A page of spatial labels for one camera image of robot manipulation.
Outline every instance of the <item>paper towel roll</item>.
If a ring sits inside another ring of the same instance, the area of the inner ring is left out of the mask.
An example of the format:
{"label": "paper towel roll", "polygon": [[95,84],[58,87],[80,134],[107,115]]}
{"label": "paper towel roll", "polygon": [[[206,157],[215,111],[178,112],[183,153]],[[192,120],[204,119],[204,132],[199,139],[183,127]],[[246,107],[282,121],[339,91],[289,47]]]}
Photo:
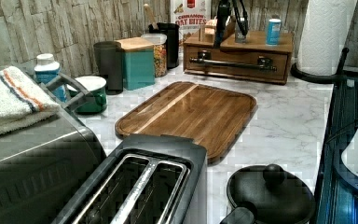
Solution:
{"label": "paper towel roll", "polygon": [[337,71],[357,0],[309,0],[297,68],[315,76]]}

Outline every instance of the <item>wooden organizer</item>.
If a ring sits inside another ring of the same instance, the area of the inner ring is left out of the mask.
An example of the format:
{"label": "wooden organizer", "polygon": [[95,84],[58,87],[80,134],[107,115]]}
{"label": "wooden organizer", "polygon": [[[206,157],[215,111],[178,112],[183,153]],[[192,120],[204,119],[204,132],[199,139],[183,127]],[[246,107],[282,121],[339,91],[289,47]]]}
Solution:
{"label": "wooden organizer", "polygon": [[116,132],[192,138],[219,160],[256,109],[254,97],[191,82],[175,82],[116,123]]}
{"label": "wooden organizer", "polygon": [[[211,38],[201,40],[200,30],[187,39],[184,43],[185,73],[286,84],[293,52],[292,34],[282,33],[277,46],[266,45],[266,34],[262,31],[250,31],[246,36],[246,43],[243,44],[235,43],[235,35],[232,32],[222,42],[220,49],[214,49],[213,42]],[[205,65],[190,61],[198,59],[199,52],[204,50],[210,52],[212,56],[210,60],[220,63],[258,65],[259,58],[269,58],[276,71],[215,64]]]}

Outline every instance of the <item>drawer handle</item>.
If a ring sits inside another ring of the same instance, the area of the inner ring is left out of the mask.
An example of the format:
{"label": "drawer handle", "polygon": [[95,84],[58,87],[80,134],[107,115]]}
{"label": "drawer handle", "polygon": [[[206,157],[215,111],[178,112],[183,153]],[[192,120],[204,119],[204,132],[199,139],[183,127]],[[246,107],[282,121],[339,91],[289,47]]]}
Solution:
{"label": "drawer handle", "polygon": [[257,64],[247,64],[247,63],[232,63],[232,62],[221,62],[211,60],[211,52],[203,50],[198,53],[198,58],[190,58],[191,63],[199,63],[203,65],[219,65],[219,66],[229,66],[229,67],[241,67],[241,68],[251,68],[259,70],[269,70],[277,71],[276,66],[272,66],[272,59],[260,56],[257,59]]}

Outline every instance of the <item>marble countertop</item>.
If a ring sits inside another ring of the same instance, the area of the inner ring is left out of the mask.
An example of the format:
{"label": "marble countertop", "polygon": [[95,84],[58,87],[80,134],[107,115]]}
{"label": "marble countertop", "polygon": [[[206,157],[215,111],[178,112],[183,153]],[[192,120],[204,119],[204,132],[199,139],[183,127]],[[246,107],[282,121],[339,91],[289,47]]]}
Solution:
{"label": "marble countertop", "polygon": [[115,135],[116,121],[176,81],[243,92],[257,100],[258,108],[237,142],[225,158],[207,168],[208,224],[220,223],[229,213],[227,181],[245,166],[279,164],[314,192],[333,85],[313,84],[290,75],[284,86],[193,76],[184,74],[180,63],[167,76],[156,78],[153,86],[109,95],[103,113],[78,117],[95,132],[109,154],[121,143]]}

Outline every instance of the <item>dish towel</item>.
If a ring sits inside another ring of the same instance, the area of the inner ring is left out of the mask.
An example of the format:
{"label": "dish towel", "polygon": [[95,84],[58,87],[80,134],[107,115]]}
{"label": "dish towel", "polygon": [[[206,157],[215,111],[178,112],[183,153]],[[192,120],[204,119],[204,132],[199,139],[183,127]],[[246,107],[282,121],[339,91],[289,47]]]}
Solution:
{"label": "dish towel", "polygon": [[0,71],[0,134],[47,119],[60,107],[19,68]]}

